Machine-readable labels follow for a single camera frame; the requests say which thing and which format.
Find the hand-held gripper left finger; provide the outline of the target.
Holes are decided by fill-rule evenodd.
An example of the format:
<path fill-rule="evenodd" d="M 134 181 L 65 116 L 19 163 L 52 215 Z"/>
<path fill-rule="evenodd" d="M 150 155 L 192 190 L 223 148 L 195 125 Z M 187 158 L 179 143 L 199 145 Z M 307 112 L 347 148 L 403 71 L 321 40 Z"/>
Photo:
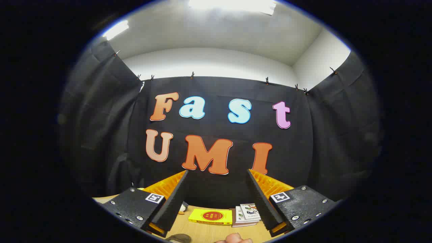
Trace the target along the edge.
<path fill-rule="evenodd" d="M 166 237 L 188 193 L 188 181 L 184 170 L 145 189 L 128 188 L 101 205 L 128 224 Z"/>

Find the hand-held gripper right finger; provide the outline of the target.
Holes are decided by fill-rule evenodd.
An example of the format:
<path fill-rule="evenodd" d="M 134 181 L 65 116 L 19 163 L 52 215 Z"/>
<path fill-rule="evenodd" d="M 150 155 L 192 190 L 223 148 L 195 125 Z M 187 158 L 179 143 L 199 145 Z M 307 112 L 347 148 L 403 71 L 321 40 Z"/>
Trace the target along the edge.
<path fill-rule="evenodd" d="M 338 205 L 309 186 L 294 188 L 251 169 L 247 170 L 247 186 L 272 237 L 311 224 Z"/>

